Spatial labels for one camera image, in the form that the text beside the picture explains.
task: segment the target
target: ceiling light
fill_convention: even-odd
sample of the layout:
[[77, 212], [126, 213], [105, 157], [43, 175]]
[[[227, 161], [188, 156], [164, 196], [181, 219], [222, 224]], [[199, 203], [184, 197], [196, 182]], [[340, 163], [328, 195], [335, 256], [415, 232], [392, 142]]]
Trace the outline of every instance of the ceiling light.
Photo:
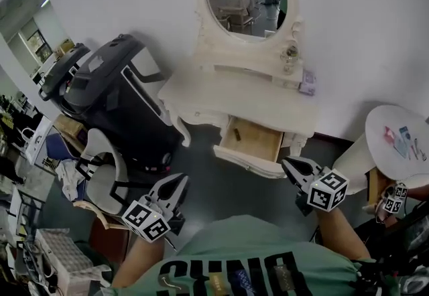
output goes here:
[[40, 6], [41, 8], [42, 7], [44, 7], [45, 5], [47, 5], [48, 4], [48, 2], [49, 2], [49, 0], [45, 0], [43, 3], [42, 3], [42, 5]]

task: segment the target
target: white vanity table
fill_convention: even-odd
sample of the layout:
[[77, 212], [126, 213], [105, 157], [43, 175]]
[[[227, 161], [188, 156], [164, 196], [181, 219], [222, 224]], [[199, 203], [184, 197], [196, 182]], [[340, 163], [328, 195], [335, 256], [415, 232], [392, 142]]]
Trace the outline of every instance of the white vanity table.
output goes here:
[[300, 47], [298, 0], [288, 0], [283, 26], [270, 38], [227, 32], [198, 0], [201, 22], [190, 66], [177, 69], [158, 96], [173, 125], [191, 136], [183, 122], [221, 130], [214, 154], [266, 178], [284, 178], [277, 163], [281, 147], [300, 155], [314, 134], [316, 99], [300, 94], [304, 62], [286, 64], [287, 49]]

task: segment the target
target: small box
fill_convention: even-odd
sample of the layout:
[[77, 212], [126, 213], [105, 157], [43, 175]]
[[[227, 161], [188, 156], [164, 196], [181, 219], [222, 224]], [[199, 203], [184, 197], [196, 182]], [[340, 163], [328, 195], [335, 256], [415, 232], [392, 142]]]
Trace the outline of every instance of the small box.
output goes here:
[[349, 180], [333, 169], [310, 184], [307, 203], [330, 212], [344, 201], [348, 186]]
[[408, 189], [404, 184], [395, 186], [395, 197], [396, 198], [407, 198]]
[[383, 209], [391, 214], [397, 214], [400, 211], [401, 206], [402, 200], [400, 198], [388, 196], [383, 205]]
[[133, 201], [122, 215], [124, 223], [136, 235], [148, 242], [153, 242], [171, 230], [164, 217], [151, 208]]

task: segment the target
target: gray floor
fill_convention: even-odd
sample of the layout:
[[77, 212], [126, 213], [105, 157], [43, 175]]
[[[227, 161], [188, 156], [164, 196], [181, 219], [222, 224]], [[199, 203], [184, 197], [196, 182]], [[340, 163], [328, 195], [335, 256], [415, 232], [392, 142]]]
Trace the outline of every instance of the gray floor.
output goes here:
[[[217, 159], [212, 146], [220, 141], [219, 129], [212, 126], [188, 126], [192, 135], [190, 148], [179, 146], [174, 155], [172, 173], [190, 176], [188, 195], [181, 208], [186, 217], [179, 237], [170, 235], [177, 248], [207, 224], [230, 216], [250, 214], [288, 231], [292, 240], [309, 240], [316, 228], [314, 214], [303, 217], [295, 206], [296, 188], [287, 180], [265, 179], [242, 167]], [[321, 166], [331, 167], [347, 147], [310, 139], [302, 156], [314, 159]], [[361, 207], [366, 193], [350, 196], [341, 205], [353, 226], [369, 219]], [[74, 208], [54, 183], [46, 201], [40, 227], [70, 228], [74, 240], [88, 240], [94, 216]]]

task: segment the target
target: green t-shirt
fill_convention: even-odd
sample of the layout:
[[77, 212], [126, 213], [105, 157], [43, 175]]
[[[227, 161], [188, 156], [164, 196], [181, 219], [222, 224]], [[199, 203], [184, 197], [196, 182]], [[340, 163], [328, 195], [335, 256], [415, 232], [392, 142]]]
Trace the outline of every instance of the green t-shirt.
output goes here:
[[126, 289], [104, 295], [355, 295], [357, 265], [251, 216], [212, 223]]

